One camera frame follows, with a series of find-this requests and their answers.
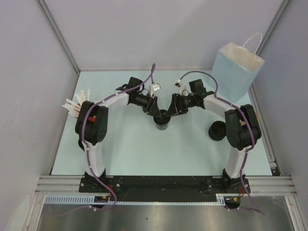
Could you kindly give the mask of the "black cup lid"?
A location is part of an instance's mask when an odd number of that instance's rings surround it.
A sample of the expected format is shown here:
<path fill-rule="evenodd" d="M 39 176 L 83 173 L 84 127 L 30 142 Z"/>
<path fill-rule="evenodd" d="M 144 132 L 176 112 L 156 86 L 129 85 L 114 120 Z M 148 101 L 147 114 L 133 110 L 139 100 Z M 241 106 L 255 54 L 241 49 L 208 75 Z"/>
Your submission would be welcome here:
<path fill-rule="evenodd" d="M 158 118 L 155 118 L 154 117 L 154 122 L 157 124 L 157 125 L 167 125 L 171 120 L 171 117 L 165 117 L 163 119 L 158 119 Z"/>

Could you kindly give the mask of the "single black coffee cup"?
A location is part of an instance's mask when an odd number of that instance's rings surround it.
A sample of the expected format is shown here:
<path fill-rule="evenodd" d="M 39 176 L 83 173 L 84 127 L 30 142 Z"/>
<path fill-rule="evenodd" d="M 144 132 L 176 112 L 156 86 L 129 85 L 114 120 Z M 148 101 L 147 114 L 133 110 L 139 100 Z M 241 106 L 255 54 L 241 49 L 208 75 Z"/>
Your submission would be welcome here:
<path fill-rule="evenodd" d="M 154 117 L 154 122 L 159 130 L 165 130 L 171 120 L 170 116 L 166 116 L 167 110 L 160 110 L 162 118 Z"/>

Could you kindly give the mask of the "light blue paper bag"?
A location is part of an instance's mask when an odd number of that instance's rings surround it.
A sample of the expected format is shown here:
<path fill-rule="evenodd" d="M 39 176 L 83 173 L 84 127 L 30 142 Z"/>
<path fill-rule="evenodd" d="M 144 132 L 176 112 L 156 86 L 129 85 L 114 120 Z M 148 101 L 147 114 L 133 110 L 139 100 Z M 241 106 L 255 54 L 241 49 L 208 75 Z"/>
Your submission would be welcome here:
<path fill-rule="evenodd" d="M 245 45 L 230 42 L 221 47 L 211 71 L 218 83 L 218 94 L 233 103 L 247 93 L 265 63 Z"/>

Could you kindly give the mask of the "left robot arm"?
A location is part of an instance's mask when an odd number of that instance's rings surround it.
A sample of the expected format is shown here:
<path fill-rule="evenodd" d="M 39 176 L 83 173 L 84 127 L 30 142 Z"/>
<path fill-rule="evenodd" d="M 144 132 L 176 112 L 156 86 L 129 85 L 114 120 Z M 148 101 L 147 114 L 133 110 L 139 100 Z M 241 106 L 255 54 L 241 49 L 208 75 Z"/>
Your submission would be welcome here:
<path fill-rule="evenodd" d="M 127 84 L 117 88 L 115 93 L 100 103 L 88 100 L 81 104 L 81 110 L 75 125 L 75 133 L 79 136 L 79 146 L 87 157 L 88 169 L 86 173 L 92 176 L 89 186 L 95 192 L 102 192 L 106 188 L 103 163 L 102 141 L 107 134 L 108 115 L 111 111 L 128 104 L 140 106 L 144 113 L 154 119 L 162 120 L 164 114 L 158 108 L 158 97 L 154 95 L 160 89 L 158 83 L 149 85 L 148 93 L 142 94 L 144 84 L 140 79 L 131 77 Z"/>

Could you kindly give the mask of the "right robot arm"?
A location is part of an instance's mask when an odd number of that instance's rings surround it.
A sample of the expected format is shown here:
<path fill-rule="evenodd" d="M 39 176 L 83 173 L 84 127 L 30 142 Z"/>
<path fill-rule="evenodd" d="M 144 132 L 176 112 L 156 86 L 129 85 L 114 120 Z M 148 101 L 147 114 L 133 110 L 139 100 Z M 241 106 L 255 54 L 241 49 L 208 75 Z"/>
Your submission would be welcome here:
<path fill-rule="evenodd" d="M 177 116 L 188 112 L 189 108 L 201 107 L 222 117 L 224 121 L 214 122 L 208 133 L 211 139 L 227 138 L 231 151 L 222 173 L 222 188 L 227 193 L 244 187 L 244 166 L 249 150 L 261 138 L 261 130 L 255 111 L 250 104 L 236 106 L 213 91 L 207 91 L 201 79 L 189 83 L 191 93 L 174 93 L 167 116 Z"/>

